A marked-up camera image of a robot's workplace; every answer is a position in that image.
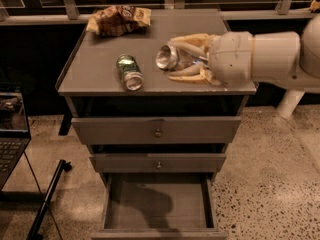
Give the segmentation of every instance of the green can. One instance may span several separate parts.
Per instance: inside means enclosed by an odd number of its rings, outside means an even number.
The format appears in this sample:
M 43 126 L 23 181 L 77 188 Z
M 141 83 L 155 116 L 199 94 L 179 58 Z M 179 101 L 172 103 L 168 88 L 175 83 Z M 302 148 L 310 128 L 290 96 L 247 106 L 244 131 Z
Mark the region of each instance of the green can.
M 117 60 L 117 69 L 125 90 L 137 91 L 142 87 L 143 76 L 133 56 L 121 55 Z

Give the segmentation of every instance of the cable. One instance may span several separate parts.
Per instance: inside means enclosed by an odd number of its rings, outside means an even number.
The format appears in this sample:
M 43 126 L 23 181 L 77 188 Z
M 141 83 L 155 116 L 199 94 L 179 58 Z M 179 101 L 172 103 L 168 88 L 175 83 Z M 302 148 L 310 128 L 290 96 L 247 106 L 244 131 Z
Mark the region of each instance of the cable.
M 29 165 L 29 168 L 30 168 L 30 170 L 31 170 L 31 173 L 32 173 L 32 175 L 33 175 L 33 178 L 34 178 L 34 180 L 35 180 L 35 182 L 36 182 L 36 185 L 37 185 L 37 187 L 38 187 L 38 191 L 39 191 L 40 195 L 43 197 L 43 193 L 41 192 L 41 188 L 40 188 L 39 182 L 38 182 L 37 177 L 36 177 L 36 175 L 35 175 L 35 173 L 34 173 L 34 171 L 33 171 L 33 168 L 32 168 L 32 166 L 31 166 L 31 163 L 30 163 L 30 161 L 29 161 L 29 158 L 28 158 L 28 156 L 27 156 L 27 153 L 24 151 L 23 154 L 24 154 L 24 156 L 25 156 L 25 158 L 26 158 L 26 160 L 27 160 L 27 163 L 28 163 L 28 165 Z M 58 232 L 59 238 L 60 238 L 60 240 L 63 240 L 62 235 L 61 235 L 60 228 L 59 228 L 59 226 L 58 226 L 58 223 L 57 223 L 56 219 L 54 218 L 54 215 L 53 215 L 53 213 L 52 213 L 52 211 L 51 211 L 50 205 L 49 205 L 48 203 L 46 203 L 46 206 L 47 206 L 48 211 L 49 211 L 49 213 L 50 213 L 50 215 L 51 215 L 51 217 L 52 217 L 53 224 L 54 224 L 55 227 L 56 227 L 56 230 L 57 230 L 57 232 Z

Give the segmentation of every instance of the laptop screen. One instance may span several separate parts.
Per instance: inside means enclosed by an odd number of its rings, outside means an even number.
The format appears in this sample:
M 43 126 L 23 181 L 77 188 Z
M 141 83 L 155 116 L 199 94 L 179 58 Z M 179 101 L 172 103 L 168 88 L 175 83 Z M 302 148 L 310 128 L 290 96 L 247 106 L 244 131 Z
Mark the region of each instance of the laptop screen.
M 29 125 L 21 87 L 0 86 L 0 137 L 28 137 Z

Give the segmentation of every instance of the black stand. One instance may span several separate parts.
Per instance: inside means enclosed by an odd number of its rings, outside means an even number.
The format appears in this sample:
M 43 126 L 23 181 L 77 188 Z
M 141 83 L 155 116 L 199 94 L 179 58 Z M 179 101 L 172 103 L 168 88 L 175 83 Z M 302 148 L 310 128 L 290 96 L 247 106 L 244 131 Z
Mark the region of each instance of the black stand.
M 72 166 L 71 166 L 70 162 L 67 163 L 65 160 L 60 160 L 60 162 L 57 166 L 57 169 L 52 177 L 52 180 L 51 180 L 50 185 L 48 187 L 47 193 L 46 193 L 45 198 L 42 202 L 42 205 L 39 208 L 37 216 L 33 222 L 33 225 L 31 227 L 30 231 L 29 231 L 27 240 L 38 240 L 38 239 L 40 240 L 40 239 L 42 239 L 42 236 L 40 234 L 38 234 L 38 230 L 40 229 L 44 215 L 47 212 L 47 209 L 49 208 L 52 195 L 56 189 L 56 186 L 57 186 L 58 181 L 60 179 L 61 173 L 63 170 L 68 172 L 71 169 L 72 169 Z
M 70 130 L 71 127 L 71 119 L 72 119 L 72 114 L 69 110 L 69 108 L 65 108 L 64 110 L 64 115 L 63 115 L 63 119 L 61 122 L 61 126 L 60 126 L 60 130 L 59 130 L 59 136 L 66 136 L 68 135 L 68 132 Z

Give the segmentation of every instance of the terrazzo floor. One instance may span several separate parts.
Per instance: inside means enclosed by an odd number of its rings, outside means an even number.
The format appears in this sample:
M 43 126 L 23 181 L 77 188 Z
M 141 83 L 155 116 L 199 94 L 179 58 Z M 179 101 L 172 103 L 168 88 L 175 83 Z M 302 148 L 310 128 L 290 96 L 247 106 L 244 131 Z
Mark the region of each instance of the terrazzo floor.
M 218 226 L 234 239 L 320 239 L 320 106 L 299 106 L 290 119 L 273 107 L 245 108 L 243 121 L 212 186 Z M 101 228 L 105 189 L 88 150 L 61 116 L 31 117 L 27 155 L 45 192 L 60 159 L 63 172 L 39 233 L 43 239 L 90 239 Z M 36 195 L 25 157 L 3 192 Z M 0 239 L 26 239 L 39 203 L 0 202 Z

